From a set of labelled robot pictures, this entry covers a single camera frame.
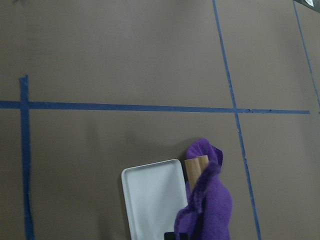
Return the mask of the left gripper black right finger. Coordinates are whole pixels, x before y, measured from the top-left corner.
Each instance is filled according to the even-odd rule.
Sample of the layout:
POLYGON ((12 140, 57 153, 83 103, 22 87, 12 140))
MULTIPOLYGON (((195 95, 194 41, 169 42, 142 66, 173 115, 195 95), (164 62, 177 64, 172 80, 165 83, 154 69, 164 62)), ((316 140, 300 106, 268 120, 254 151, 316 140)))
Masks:
POLYGON ((181 232, 178 234, 178 239, 179 240, 189 240, 189 236, 187 233, 181 232))

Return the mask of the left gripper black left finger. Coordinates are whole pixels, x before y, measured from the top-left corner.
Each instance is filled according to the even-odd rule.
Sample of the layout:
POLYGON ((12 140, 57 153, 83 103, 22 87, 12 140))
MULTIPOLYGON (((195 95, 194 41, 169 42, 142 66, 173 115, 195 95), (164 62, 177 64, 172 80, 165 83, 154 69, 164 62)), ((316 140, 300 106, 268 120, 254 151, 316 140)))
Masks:
POLYGON ((175 240, 175 233, 174 232, 165 232, 164 233, 164 240, 175 240))

